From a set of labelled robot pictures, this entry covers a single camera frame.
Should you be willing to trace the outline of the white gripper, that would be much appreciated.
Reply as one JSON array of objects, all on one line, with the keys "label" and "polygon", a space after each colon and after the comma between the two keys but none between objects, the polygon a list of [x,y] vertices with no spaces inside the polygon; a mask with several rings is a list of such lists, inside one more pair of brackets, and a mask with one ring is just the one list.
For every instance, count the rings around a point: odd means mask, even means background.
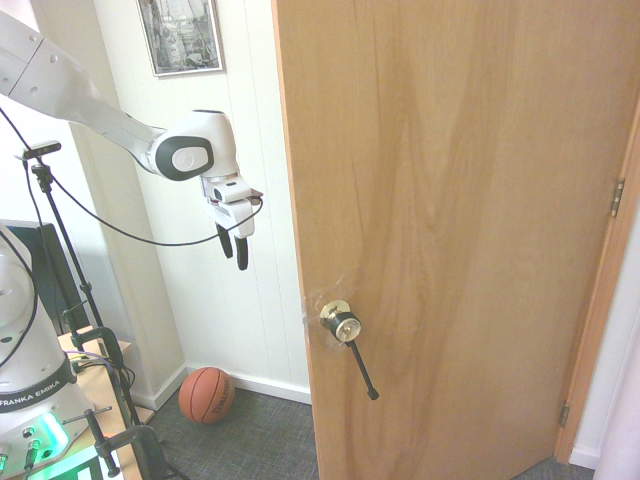
[{"label": "white gripper", "polygon": [[249,264],[246,238],[254,234],[253,190],[240,176],[202,177],[207,213],[216,223],[217,238],[227,259],[233,257],[229,232],[235,237],[236,262],[240,271]]}]

